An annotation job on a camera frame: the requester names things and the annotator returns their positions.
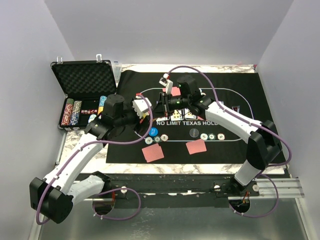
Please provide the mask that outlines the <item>blue small blind button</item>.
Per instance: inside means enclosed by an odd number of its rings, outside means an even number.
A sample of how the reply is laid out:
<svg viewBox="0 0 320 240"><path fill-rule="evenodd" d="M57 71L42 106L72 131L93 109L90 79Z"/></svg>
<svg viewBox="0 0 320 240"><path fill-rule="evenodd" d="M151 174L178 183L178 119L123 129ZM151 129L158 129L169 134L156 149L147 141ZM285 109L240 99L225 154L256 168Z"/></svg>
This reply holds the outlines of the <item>blue small blind button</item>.
<svg viewBox="0 0 320 240"><path fill-rule="evenodd" d="M158 133L159 133L158 129L156 127L152 127L148 134L151 137L155 137L158 135Z"/></svg>

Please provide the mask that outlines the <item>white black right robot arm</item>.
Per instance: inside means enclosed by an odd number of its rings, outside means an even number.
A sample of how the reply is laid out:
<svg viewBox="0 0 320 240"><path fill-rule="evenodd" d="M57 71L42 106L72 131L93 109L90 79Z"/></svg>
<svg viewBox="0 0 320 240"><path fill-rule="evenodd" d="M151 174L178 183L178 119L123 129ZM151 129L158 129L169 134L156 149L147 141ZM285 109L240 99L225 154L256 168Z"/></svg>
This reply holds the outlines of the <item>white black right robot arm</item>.
<svg viewBox="0 0 320 240"><path fill-rule="evenodd" d="M179 95L172 95L173 82L165 73L159 80L165 91L159 94L153 115L156 118L170 117L175 111L188 109L209 122L214 122L233 132L247 144L245 162L230 179L229 192L241 196L248 190L249 183L282 151L275 124L267 120L260 122L248 118L222 104L217 98L204 95L196 80L184 75L177 80Z"/></svg>

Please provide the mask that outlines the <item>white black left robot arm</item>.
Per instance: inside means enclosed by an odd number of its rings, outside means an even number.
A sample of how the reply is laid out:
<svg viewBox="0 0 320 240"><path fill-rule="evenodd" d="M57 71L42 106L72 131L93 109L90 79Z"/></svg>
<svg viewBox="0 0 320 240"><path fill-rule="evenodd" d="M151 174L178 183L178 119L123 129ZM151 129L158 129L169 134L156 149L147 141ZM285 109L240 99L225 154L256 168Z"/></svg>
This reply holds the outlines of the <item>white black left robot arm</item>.
<svg viewBox="0 0 320 240"><path fill-rule="evenodd" d="M43 178L34 178L29 184L30 205L36 211L38 225L48 221L57 224L63 222L73 207L91 196L101 198L115 196L121 187L113 188L111 179L96 171L86 179L74 181L89 163L106 145L133 145L144 137L132 141L113 141L127 126L134 130L143 130L148 135L152 128L152 104L148 98L138 94L128 109L124 108L125 99L119 94L107 97L103 111L96 116L84 130L71 155Z"/></svg>

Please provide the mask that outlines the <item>red backed playing card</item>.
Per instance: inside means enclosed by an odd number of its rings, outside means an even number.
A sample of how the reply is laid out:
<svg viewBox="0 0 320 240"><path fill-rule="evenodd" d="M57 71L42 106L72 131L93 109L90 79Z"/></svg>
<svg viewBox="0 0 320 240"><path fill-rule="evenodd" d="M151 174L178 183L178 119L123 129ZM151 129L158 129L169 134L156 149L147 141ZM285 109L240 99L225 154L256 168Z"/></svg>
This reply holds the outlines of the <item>red backed playing card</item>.
<svg viewBox="0 0 320 240"><path fill-rule="evenodd" d="M172 96L172 97L176 97L176 96L180 96L181 95L180 89L178 87L176 87L176 86L173 86L171 88L171 92L170 93L166 92L166 88L162 88L162 93L163 94L167 94L168 96Z"/></svg>
<svg viewBox="0 0 320 240"><path fill-rule="evenodd" d="M202 139L187 142L185 145L190 155L203 153L207 151L206 143Z"/></svg>
<svg viewBox="0 0 320 240"><path fill-rule="evenodd" d="M142 153L147 163L164 158L163 150L158 143L143 148Z"/></svg>

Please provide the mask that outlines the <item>nine of clubs card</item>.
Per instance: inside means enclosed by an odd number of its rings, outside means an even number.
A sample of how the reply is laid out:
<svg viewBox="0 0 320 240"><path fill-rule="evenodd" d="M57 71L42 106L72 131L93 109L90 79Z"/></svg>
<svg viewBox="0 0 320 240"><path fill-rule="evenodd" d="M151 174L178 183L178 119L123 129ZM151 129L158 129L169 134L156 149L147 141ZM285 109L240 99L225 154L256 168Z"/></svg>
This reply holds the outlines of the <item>nine of clubs card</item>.
<svg viewBox="0 0 320 240"><path fill-rule="evenodd" d="M184 114L182 110L175 110L170 117L171 121L182 121L184 119Z"/></svg>

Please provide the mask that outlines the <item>red white poker chip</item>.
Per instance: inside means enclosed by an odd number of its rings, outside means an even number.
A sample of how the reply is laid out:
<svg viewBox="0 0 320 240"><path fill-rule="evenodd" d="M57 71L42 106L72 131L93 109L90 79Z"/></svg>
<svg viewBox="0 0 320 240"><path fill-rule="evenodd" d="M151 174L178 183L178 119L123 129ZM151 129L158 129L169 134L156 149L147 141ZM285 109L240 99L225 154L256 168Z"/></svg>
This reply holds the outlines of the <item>red white poker chip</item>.
<svg viewBox="0 0 320 240"><path fill-rule="evenodd" d="M225 140L225 135L223 133L219 133L217 135L217 139L220 140L220 141L223 141L223 140Z"/></svg>
<svg viewBox="0 0 320 240"><path fill-rule="evenodd" d="M166 141L169 139L169 137L168 137L166 134L162 134L162 135L160 136L160 139L161 139L163 142L166 142Z"/></svg>

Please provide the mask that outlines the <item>green white poker chip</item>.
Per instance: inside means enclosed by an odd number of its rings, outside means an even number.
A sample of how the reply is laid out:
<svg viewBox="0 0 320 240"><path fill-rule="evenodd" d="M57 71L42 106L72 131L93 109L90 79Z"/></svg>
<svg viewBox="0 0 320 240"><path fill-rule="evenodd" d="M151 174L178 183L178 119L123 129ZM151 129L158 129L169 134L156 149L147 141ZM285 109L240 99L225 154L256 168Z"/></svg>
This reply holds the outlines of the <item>green white poker chip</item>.
<svg viewBox="0 0 320 240"><path fill-rule="evenodd" d="M216 136L213 133L208 134L208 139L209 140L214 140Z"/></svg>
<svg viewBox="0 0 320 240"><path fill-rule="evenodd" d="M161 142L161 138L159 136L155 136L153 138L153 140L154 140L155 143L160 143Z"/></svg>

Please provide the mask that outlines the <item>black dealer button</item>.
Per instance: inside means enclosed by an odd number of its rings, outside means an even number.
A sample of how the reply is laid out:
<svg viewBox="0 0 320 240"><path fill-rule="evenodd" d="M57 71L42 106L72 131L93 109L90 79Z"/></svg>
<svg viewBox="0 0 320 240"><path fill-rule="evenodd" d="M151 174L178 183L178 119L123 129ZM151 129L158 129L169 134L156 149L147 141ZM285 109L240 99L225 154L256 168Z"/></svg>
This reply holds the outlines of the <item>black dealer button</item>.
<svg viewBox="0 0 320 240"><path fill-rule="evenodd" d="M189 131L189 135L192 137L192 138L197 138L199 136L200 132L198 129L196 128L192 128L190 129Z"/></svg>

